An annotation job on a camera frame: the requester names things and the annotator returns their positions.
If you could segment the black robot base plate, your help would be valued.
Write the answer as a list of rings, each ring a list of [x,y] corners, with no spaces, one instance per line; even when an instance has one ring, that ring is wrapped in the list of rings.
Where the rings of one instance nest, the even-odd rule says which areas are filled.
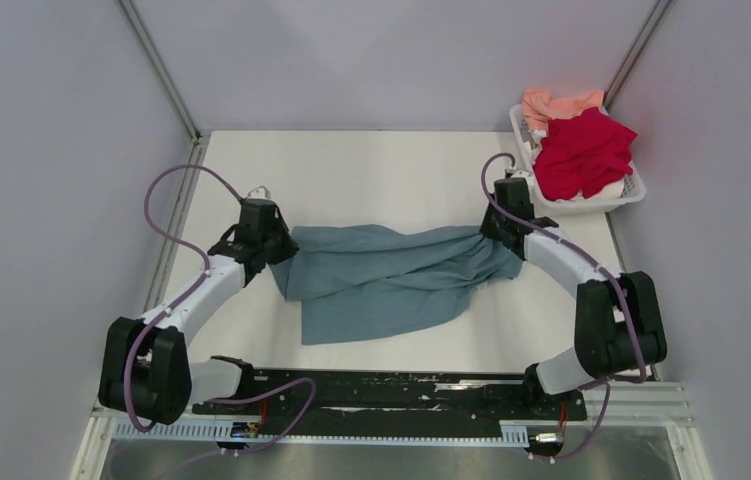
[[[527,453],[552,457],[563,447],[567,422],[588,417],[579,389],[537,403],[529,401],[523,390],[525,373],[251,367],[234,397],[195,404],[174,423],[234,421],[236,432],[275,436],[252,446],[217,443],[238,454],[269,447],[287,434],[493,437],[501,425],[515,424],[528,430],[530,446],[523,448]],[[158,425],[164,424],[146,421],[140,431],[149,432]]]

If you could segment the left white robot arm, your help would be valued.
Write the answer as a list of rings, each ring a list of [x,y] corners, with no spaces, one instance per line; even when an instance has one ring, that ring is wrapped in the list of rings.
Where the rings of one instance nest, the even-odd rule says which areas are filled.
[[[298,246],[278,205],[247,198],[240,216],[207,253],[206,266],[174,297],[138,319],[120,317],[107,331],[98,400],[146,421],[170,425],[191,406],[219,399],[230,412],[248,412],[255,384],[251,365],[214,355],[188,358],[188,346],[211,317],[267,266],[292,258]]]

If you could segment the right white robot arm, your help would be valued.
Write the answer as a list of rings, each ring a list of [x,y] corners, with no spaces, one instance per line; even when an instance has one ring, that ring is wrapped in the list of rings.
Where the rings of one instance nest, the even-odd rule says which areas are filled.
[[[664,361],[668,344],[653,279],[601,264],[569,241],[559,225],[538,217],[523,178],[495,181],[480,232],[540,268],[575,301],[573,345],[525,371],[522,403],[547,417],[562,395],[611,378],[642,382]]]

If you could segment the teal blue t-shirt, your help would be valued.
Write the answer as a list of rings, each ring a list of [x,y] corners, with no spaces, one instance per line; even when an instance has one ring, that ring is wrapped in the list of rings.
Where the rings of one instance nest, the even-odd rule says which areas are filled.
[[[466,311],[522,260],[476,226],[403,234],[381,225],[300,226],[299,251],[272,267],[280,294],[301,307],[305,345],[377,340],[436,327]]]

